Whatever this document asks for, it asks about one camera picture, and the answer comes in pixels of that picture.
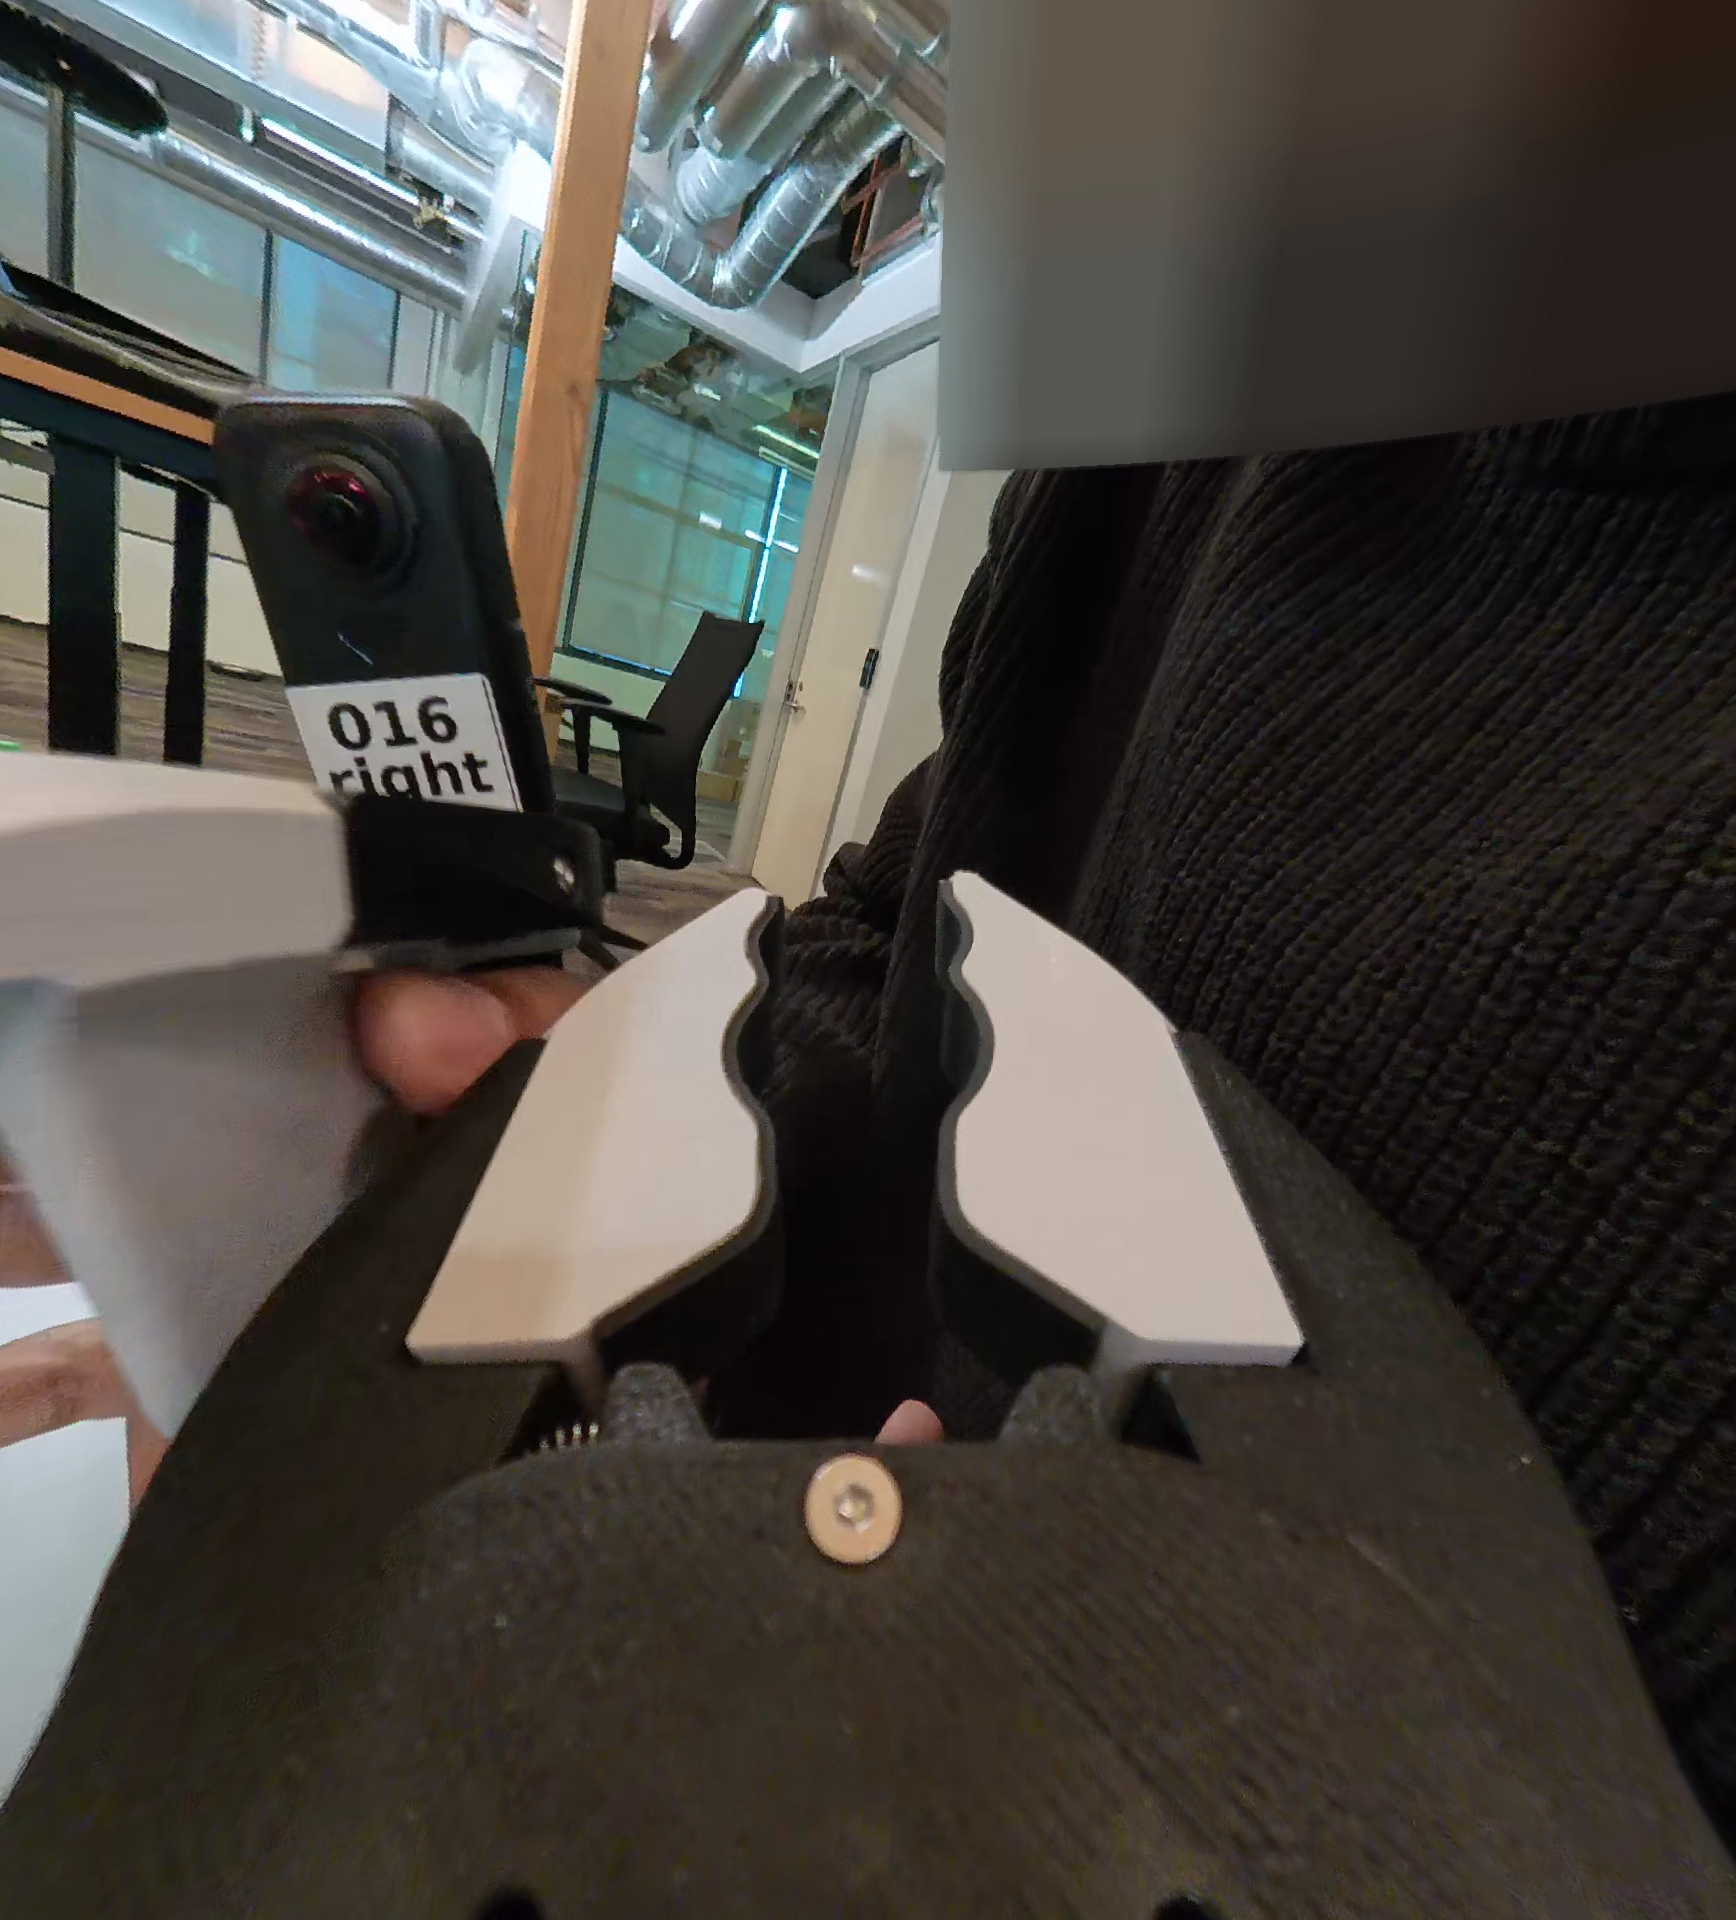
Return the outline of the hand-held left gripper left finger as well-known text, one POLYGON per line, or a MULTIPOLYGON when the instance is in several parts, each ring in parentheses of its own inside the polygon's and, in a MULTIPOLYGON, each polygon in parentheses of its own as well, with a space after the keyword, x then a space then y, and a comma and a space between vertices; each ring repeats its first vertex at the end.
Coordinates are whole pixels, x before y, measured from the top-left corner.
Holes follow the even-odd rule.
POLYGON ((782 1298, 757 1085, 782 902, 747 885, 562 1013, 404 1336, 427 1365, 552 1363, 585 1404, 629 1363, 716 1376, 782 1298))

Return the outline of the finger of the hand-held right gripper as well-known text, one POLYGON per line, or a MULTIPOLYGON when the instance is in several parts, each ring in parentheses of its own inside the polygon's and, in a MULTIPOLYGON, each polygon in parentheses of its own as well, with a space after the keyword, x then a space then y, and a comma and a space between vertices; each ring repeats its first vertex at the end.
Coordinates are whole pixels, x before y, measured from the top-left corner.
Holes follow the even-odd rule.
POLYGON ((327 964, 0 984, 0 1150, 164 1436, 354 1194, 373 1115, 327 964))
POLYGON ((343 818, 304 782, 0 750, 0 985, 329 955, 352 923, 343 818))

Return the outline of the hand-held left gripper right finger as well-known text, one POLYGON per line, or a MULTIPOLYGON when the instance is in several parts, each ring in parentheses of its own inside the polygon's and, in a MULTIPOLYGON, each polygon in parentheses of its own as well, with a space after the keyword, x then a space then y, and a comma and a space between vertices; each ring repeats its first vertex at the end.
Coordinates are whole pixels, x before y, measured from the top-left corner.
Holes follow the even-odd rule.
POLYGON ((1285 1368, 1303 1336, 1169 1020, 991 881, 935 897, 935 1300, 1003 1379, 1285 1368))

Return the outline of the person's right hand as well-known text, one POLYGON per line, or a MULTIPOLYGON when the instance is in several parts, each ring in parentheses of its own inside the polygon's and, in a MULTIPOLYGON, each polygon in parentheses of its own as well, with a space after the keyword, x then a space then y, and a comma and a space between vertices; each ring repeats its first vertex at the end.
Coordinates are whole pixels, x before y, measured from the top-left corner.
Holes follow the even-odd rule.
MULTIPOLYGON (((376 971, 352 993, 360 1067, 404 1112, 434 1118, 513 1043, 540 1039, 585 992, 556 966, 503 971, 376 971)), ((0 1287, 64 1284, 64 1260, 31 1194, 0 1160, 0 1287)), ((146 1415, 94 1318, 0 1343, 0 1452, 64 1428, 121 1422, 133 1504, 170 1440, 146 1415)))

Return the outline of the wooden table black legs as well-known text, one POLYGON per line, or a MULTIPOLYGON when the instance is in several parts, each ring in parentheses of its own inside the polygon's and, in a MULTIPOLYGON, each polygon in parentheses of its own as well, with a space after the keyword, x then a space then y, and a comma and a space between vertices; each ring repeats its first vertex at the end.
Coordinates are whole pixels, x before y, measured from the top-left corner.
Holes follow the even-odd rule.
MULTIPOLYGON (((119 750, 119 479, 173 503, 160 756, 197 765, 206 746, 208 568, 220 498, 213 419, 0 344, 0 421, 46 442, 46 723, 69 756, 119 750)), ((37 449, 0 434, 0 459, 37 449)))

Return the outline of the black office chair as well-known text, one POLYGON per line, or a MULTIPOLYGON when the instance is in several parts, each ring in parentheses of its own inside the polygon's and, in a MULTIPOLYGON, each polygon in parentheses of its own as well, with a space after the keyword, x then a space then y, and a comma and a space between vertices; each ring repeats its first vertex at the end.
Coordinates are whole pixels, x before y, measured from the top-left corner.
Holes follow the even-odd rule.
POLYGON ((615 889, 619 859, 662 871, 693 861, 704 748, 761 631, 759 619, 701 612, 647 714, 567 680, 534 677, 572 727, 574 771, 553 778, 556 801, 597 835, 604 894, 615 889))

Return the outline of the person's black sweater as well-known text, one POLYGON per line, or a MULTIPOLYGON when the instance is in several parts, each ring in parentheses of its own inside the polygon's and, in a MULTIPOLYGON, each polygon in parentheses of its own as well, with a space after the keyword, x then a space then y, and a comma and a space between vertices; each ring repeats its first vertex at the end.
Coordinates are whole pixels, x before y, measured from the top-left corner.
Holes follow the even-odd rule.
POLYGON ((783 1301, 740 1436, 937 1355, 935 889, 1215 1043, 1466 1314, 1736 1857, 1736 394, 1019 469, 942 737, 783 920, 783 1301))

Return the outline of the wooden beam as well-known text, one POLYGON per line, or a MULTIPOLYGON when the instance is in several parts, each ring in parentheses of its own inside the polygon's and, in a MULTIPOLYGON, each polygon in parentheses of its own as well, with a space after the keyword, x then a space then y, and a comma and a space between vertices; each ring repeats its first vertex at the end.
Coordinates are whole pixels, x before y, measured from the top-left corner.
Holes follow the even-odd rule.
POLYGON ((647 2, 572 8, 506 498, 509 568, 537 677, 552 670, 585 483, 652 10, 647 2))

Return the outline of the dark grey bag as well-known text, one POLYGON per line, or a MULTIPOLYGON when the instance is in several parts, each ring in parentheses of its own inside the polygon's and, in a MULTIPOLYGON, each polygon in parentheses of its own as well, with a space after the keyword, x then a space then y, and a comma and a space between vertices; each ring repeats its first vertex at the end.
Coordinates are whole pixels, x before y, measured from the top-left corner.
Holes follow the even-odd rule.
POLYGON ((208 413, 260 390, 256 373, 89 299, 0 252, 0 345, 208 413))

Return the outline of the white door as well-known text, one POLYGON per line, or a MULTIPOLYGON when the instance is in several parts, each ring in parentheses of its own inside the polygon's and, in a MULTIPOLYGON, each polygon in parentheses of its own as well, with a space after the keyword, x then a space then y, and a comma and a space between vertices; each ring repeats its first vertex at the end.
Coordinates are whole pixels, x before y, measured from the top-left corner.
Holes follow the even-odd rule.
POLYGON ((770 672, 733 861, 783 903, 818 889, 859 673, 880 645, 935 452, 940 344, 846 361, 770 672))

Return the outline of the silver metal ducts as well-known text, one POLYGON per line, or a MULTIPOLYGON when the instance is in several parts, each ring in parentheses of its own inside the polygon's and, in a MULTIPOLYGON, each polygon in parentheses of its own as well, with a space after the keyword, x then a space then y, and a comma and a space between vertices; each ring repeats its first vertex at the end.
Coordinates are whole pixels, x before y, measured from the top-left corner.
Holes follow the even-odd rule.
MULTIPOLYGON (((226 102, 246 156, 166 165, 460 313, 537 231, 572 4, 105 4, 110 31, 226 102)), ((950 4, 652 4, 617 237, 708 308, 753 308, 894 148, 948 160, 950 4)))

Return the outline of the black round fan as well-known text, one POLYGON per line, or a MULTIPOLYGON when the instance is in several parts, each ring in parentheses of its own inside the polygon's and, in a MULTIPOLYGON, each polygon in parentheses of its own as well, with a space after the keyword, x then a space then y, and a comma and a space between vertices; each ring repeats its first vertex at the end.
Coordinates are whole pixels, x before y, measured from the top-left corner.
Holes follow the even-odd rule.
POLYGON ((12 2, 0 2, 0 64, 43 98, 46 274, 76 288, 78 121, 87 117, 128 138, 153 138, 168 128, 168 109, 152 83, 61 23, 12 2))

